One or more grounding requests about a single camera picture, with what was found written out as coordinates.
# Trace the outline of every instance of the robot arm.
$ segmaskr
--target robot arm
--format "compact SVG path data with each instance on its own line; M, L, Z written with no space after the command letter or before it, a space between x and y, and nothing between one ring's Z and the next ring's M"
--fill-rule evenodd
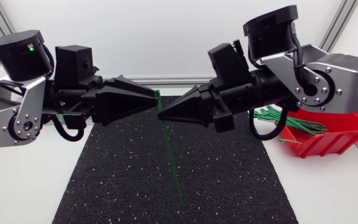
M284 128L288 111L358 112L358 57L301 47L292 23L297 18L296 6L288 6L246 23L249 60L258 69L249 71L238 40L221 44L208 52L217 77L195 86L158 117L206 127L214 123L220 133L234 129L233 114L250 111L251 132L268 140ZM261 136L254 108L271 104L283 108L282 117L272 133Z
M0 79L0 147L35 141L43 124L53 121L59 134L69 141L83 137L86 120L109 123L157 105L154 91L122 75L103 80L95 75L89 47L56 48L54 69L39 30L0 37L0 63L8 76ZM20 101L12 99L12 93ZM71 136L56 114L62 114Z

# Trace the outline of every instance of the green wire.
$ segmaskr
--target green wire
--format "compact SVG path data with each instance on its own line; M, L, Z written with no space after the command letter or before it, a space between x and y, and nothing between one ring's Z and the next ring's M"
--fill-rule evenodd
M162 103L161 103L160 90L155 90L154 93L155 93L155 97L158 99L158 110L159 110L159 112L161 112L162 111ZM162 123L162 129L164 131L165 143L167 144L169 160L170 160L170 163L172 166L173 178L175 179L175 183L176 183L177 190L178 190L180 206L183 207L183 206L185 206L185 203L183 202L183 196L181 194L181 188L180 188L180 183L179 183L178 174L177 174L177 167L175 165L175 160L173 159L171 142L169 140L169 135L168 135L168 128L167 128L167 125L165 124L165 121L161 120L161 123Z
M261 108L260 111L256 111L254 114L255 118L258 118L261 121L268 121L278 123L281 117L281 111L273 108L273 106L267 106L267 110ZM327 133L326 125L320 122L307 121L299 118L287 118L287 126L300 129L311 135Z
M280 139L278 139L278 140L279 140L280 142L289 141L289 142L294 142L294 143L302 144L302 142L294 141L294 140L291 140L291 139L283 139L283 138L280 138Z

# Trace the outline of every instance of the black rubber mat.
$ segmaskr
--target black rubber mat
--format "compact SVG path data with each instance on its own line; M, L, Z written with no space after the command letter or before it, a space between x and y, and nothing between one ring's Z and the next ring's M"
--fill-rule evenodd
M167 123L181 207L157 112L94 125L54 223L297 223L245 113L221 134L213 125Z

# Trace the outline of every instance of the white tabletop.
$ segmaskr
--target white tabletop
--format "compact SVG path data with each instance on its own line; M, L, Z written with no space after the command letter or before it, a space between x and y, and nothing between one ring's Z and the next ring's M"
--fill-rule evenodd
M273 129L255 125L261 133ZM85 130L89 135L91 126ZM32 144L0 148L0 223L51 223L85 142L68 142L44 126ZM277 138L264 146L299 223L358 223L358 148L301 159Z

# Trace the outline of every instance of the green rod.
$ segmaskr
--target green rod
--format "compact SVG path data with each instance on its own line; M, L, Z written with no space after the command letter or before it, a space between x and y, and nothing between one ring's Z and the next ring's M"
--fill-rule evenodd
M155 90L154 93L155 93L155 97L158 99L158 110L159 110L159 112L161 112L162 111L162 103L161 103L160 90ZM180 183L179 183L179 178L178 178L178 173L177 173L177 167L175 165L175 160L173 160L173 153L172 153L172 148L171 148L171 142L169 140L168 128L167 128L167 125L165 124L165 121L161 120L161 123L162 123L162 129L164 131L165 143L167 144L169 160L170 160L170 163L172 166L173 178L175 179L175 183L176 183L177 190L178 190L180 206L183 207L183 206L185 206L185 203L183 202L183 196L181 194L181 188L180 188Z

